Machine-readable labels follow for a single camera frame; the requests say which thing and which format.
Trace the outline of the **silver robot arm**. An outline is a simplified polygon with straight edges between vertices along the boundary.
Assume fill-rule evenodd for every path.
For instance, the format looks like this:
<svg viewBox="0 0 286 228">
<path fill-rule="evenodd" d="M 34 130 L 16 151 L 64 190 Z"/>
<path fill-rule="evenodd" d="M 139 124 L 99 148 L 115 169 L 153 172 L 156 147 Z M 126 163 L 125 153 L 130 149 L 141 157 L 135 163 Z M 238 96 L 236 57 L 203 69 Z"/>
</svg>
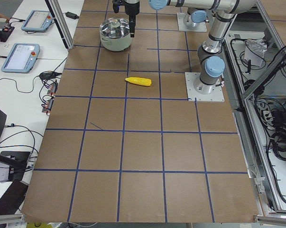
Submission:
<svg viewBox="0 0 286 228">
<path fill-rule="evenodd" d="M 224 41 L 237 14 L 246 12 L 255 5 L 254 0 L 150 0 L 149 5 L 155 10 L 166 6 L 187 7 L 203 10 L 217 10 L 216 17 L 208 38 L 198 49 L 202 71 L 194 81 L 194 89 L 203 95 L 213 92 L 218 78 L 225 69 L 224 61 L 218 56 Z"/>
<path fill-rule="evenodd" d="M 149 0 L 150 7 L 154 10 L 161 10 L 168 6 L 169 0 Z M 129 32 L 130 37 L 135 36 L 136 16 L 140 13 L 140 1 L 139 0 L 119 0 L 115 3 L 115 13 L 119 12 L 120 6 L 124 6 L 125 13 L 129 16 Z M 192 23 L 199 24 L 205 22 L 207 14 L 205 10 L 188 8 L 185 16 L 185 24 Z"/>
</svg>

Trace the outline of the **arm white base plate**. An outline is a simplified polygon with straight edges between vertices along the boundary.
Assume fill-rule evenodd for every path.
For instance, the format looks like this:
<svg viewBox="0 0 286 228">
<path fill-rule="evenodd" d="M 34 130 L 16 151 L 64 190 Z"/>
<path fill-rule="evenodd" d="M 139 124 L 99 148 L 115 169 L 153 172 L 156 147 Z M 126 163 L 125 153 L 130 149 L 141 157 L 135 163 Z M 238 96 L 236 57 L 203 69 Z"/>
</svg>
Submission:
<svg viewBox="0 0 286 228">
<path fill-rule="evenodd" d="M 214 85 L 205 85 L 200 81 L 199 72 L 185 72 L 185 82 L 188 101 L 224 102 L 224 96 L 219 79 Z"/>
<path fill-rule="evenodd" d="M 177 13 L 177 23 L 179 31 L 207 32 L 205 22 L 194 23 L 187 13 Z"/>
</svg>

